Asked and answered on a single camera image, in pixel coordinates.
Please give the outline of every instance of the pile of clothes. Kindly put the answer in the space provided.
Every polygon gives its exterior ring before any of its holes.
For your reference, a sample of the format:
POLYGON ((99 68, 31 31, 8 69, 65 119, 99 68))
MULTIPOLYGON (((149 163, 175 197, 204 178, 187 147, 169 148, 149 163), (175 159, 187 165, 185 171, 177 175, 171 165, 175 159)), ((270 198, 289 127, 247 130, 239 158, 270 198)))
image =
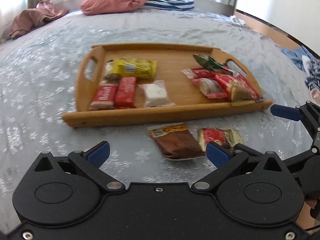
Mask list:
MULTIPOLYGON (((135 9, 191 10, 193 0, 84 0, 80 6, 83 14, 128 12, 135 9)), ((7 28, 0 44, 8 39, 15 39, 28 32, 56 20, 69 10, 54 6, 50 0, 39 0, 36 8, 26 9, 17 15, 12 25, 7 28)))
POLYGON ((85 15, 127 12, 135 9, 186 11, 194 8, 193 0, 84 0, 80 8, 85 15))
POLYGON ((301 71, 307 74, 305 84, 311 91, 312 98, 320 103, 320 59, 315 58, 306 47, 295 50, 281 50, 301 71))
POLYGON ((32 30, 61 18, 69 10, 54 6, 50 0, 39 0, 36 8, 23 10, 18 14, 11 26, 7 28, 0 39, 0 44, 8 39, 15 39, 32 30))

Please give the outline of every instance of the blue striped fabric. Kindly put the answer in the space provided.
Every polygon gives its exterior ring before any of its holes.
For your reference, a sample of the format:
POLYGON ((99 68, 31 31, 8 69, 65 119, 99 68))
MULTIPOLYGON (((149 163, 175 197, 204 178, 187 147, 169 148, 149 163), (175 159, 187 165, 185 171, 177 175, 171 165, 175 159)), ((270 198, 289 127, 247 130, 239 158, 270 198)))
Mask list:
POLYGON ((188 11, 194 7, 193 0, 147 0, 141 9, 188 11))

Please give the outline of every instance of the white snack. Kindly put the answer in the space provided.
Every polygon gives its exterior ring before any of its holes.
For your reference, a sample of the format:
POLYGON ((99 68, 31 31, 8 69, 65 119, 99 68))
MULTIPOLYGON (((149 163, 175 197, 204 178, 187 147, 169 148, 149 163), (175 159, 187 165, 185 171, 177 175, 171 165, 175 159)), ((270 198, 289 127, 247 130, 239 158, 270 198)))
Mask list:
POLYGON ((139 85, 144 90, 146 101, 144 107, 174 106, 170 102, 163 80, 154 81, 151 84, 139 85))
POLYGON ((223 92, 219 84, 216 81, 209 78, 200 78, 199 90, 204 95, 223 92))
POLYGON ((119 79, 121 79, 121 75, 113 73, 112 70, 113 70, 113 60, 109 60, 103 69, 103 73, 102 73, 103 79, 107 81, 111 81, 111 80, 118 81, 119 79))

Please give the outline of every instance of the clear plastic wrapper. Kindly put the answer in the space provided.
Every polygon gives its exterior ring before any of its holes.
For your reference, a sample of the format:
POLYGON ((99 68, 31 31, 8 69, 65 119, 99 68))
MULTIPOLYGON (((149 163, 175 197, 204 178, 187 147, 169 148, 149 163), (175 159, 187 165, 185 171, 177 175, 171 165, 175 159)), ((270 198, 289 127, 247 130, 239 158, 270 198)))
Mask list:
POLYGON ((113 73, 112 68, 113 68, 113 59, 108 60, 108 62, 106 63, 106 65, 103 69, 102 78, 104 80, 106 80, 107 82, 119 81, 121 79, 121 75, 113 73))
POLYGON ((209 99, 227 98, 227 93, 211 78, 191 79, 191 82, 209 99))
POLYGON ((156 80, 151 84, 139 85, 139 87, 144 90, 144 107, 175 105, 169 100, 167 90, 165 89, 164 80, 156 80))

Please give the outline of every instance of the red snack wrapper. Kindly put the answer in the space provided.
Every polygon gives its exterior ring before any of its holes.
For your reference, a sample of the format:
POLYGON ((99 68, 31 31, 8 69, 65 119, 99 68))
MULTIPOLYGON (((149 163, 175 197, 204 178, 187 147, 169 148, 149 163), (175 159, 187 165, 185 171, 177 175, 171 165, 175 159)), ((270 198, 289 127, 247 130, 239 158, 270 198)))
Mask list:
POLYGON ((205 68, 187 68, 182 70, 182 72, 187 76, 188 79, 195 78, 210 78, 214 73, 205 68))
POLYGON ((211 78, 191 79, 191 82, 209 99, 227 98, 227 93, 211 78))
POLYGON ((134 105, 136 77, 123 77, 116 95, 116 109, 136 108, 134 105))
POLYGON ((117 85, 101 85, 94 96, 89 110, 113 109, 117 85))
POLYGON ((215 142, 226 149, 233 149, 237 143, 243 143, 235 129, 222 130, 219 128, 201 128, 198 130, 198 141, 201 150, 205 152, 209 142, 215 142))
POLYGON ((230 101, 238 100, 258 100, 259 94, 248 83, 246 78, 236 71, 232 71, 234 75, 215 74, 213 79, 228 94, 230 101))

